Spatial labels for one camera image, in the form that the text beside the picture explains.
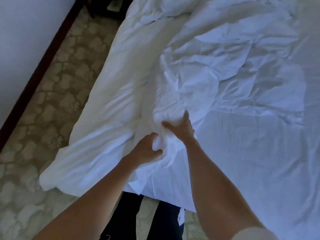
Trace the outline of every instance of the left hand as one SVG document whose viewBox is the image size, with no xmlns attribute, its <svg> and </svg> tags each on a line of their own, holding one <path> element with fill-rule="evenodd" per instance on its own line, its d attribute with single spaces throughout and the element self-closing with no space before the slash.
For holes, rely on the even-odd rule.
<svg viewBox="0 0 320 240">
<path fill-rule="evenodd" d="M 143 137 L 128 156 L 133 157 L 137 166 L 152 162 L 163 154 L 161 149 L 154 151 L 152 144 L 158 133 L 152 132 L 150 135 Z"/>
</svg>

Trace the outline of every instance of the sleeve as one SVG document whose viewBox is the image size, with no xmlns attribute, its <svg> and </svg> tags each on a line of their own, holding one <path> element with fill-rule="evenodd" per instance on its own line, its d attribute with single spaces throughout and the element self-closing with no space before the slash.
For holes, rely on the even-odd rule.
<svg viewBox="0 0 320 240">
<path fill-rule="evenodd" d="M 279 240 L 276 235 L 264 228 L 250 227 L 241 230 L 231 240 Z"/>
</svg>

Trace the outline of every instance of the wall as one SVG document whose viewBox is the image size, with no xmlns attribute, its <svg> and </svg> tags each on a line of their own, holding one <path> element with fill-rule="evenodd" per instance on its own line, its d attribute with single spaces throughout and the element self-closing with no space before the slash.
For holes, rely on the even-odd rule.
<svg viewBox="0 0 320 240">
<path fill-rule="evenodd" d="M 75 0 L 0 0 L 0 128 Z"/>
</svg>

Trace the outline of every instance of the white duvet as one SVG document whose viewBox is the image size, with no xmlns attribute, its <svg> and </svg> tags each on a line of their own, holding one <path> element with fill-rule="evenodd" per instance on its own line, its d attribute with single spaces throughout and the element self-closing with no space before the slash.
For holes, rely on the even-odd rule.
<svg viewBox="0 0 320 240">
<path fill-rule="evenodd" d="M 143 136 L 157 132 L 154 149 L 163 156 L 130 178 L 141 193 L 146 178 L 183 148 L 161 121 L 178 122 L 185 110 L 196 129 L 210 111 L 273 114 L 303 125 L 304 74 L 290 60 L 300 34 L 281 3 L 190 0 L 163 10 L 152 0 L 135 2 L 141 5 L 121 25 L 69 146 L 40 175 L 44 190 L 81 196 Z"/>
</svg>

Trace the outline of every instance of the patterned carpet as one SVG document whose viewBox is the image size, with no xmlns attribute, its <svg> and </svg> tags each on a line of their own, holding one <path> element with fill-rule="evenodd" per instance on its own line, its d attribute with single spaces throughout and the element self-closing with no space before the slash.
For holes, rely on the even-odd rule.
<svg viewBox="0 0 320 240">
<path fill-rule="evenodd" d="M 69 136 L 107 58 L 115 20 L 91 19 L 82 9 L 17 127 L 0 154 L 0 239 L 28 240 L 76 198 L 44 192 L 39 175 Z M 146 239 L 158 202 L 145 197 L 137 239 Z M 186 211 L 184 239 L 206 239 L 195 213 Z"/>
</svg>

